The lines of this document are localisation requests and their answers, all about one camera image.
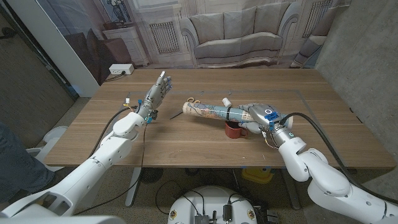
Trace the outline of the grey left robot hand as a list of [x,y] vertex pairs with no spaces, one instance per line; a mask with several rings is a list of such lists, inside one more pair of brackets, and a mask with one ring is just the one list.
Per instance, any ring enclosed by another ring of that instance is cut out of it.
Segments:
[[171,89],[171,77],[166,77],[165,71],[162,71],[156,83],[146,93],[137,114],[144,119],[148,118],[149,115],[161,105],[162,100]]

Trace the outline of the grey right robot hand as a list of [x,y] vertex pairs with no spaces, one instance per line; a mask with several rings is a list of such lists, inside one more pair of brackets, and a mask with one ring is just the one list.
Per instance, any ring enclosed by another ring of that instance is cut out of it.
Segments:
[[262,134],[266,137],[266,132],[269,131],[270,122],[277,124],[282,115],[271,105],[250,103],[246,105],[239,105],[239,109],[247,111],[253,118],[253,122],[240,122],[238,126],[246,128],[254,134]]

